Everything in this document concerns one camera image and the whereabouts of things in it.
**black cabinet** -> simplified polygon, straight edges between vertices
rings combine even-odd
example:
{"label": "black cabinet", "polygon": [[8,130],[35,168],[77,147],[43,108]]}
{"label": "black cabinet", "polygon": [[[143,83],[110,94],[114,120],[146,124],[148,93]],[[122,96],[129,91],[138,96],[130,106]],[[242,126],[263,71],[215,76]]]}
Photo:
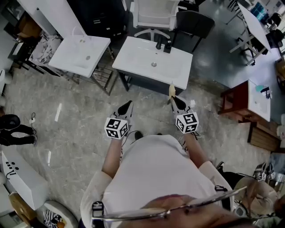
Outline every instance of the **black cabinet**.
{"label": "black cabinet", "polygon": [[122,0],[67,0],[89,36],[117,38],[127,28],[129,12]]}

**faucet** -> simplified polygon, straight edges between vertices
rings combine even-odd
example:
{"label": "faucet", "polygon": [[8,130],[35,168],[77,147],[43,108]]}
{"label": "faucet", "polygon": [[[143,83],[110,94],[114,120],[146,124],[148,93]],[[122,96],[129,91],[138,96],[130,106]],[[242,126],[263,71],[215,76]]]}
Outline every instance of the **faucet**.
{"label": "faucet", "polygon": [[[162,36],[159,36],[159,40],[155,46],[157,50],[161,49],[161,44],[162,44]],[[171,51],[171,40],[168,39],[167,43],[164,46],[163,52],[170,53],[170,51]]]}

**glasses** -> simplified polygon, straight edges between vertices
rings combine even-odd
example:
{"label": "glasses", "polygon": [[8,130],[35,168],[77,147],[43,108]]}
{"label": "glasses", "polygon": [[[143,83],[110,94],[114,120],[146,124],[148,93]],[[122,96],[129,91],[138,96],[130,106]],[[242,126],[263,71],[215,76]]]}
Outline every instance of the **glasses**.
{"label": "glasses", "polygon": [[182,205],[180,207],[172,208],[172,209],[142,208],[142,209],[134,210],[134,211],[116,212],[116,213],[112,213],[108,215],[93,216],[92,222],[96,220],[103,220],[107,222],[117,222],[117,221],[126,221],[126,220],[140,220],[140,219],[149,219],[149,218],[155,218],[155,217],[165,217],[166,215],[169,215],[171,211],[174,211],[174,210],[178,210],[182,208],[187,208],[187,209],[198,208],[198,207],[212,204],[220,200],[224,200],[231,196],[237,195],[240,191],[244,189],[246,189],[246,187],[243,187],[237,190],[217,193],[206,199],[194,199],[188,204]]}

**qr code cube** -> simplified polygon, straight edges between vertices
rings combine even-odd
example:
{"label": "qr code cube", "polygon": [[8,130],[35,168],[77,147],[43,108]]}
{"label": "qr code cube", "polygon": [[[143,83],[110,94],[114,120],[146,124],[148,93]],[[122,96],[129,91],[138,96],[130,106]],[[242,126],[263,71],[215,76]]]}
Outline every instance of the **qr code cube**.
{"label": "qr code cube", "polygon": [[176,126],[183,133],[197,131],[199,120],[196,112],[178,115],[176,117]]}
{"label": "qr code cube", "polygon": [[107,118],[104,129],[108,137],[121,139],[129,130],[128,121]]}

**white office chair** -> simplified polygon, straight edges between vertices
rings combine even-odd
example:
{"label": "white office chair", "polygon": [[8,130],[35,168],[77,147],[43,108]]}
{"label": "white office chair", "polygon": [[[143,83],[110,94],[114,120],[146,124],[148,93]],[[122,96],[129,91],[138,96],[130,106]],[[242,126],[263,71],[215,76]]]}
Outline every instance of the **white office chair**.
{"label": "white office chair", "polygon": [[155,33],[170,39],[170,36],[153,28],[162,28],[172,31],[176,27],[176,13],[178,12],[178,3],[180,0],[134,0],[130,5],[130,11],[133,13],[134,27],[151,27],[136,33],[137,37],[144,33],[151,34],[151,40],[154,40]]}

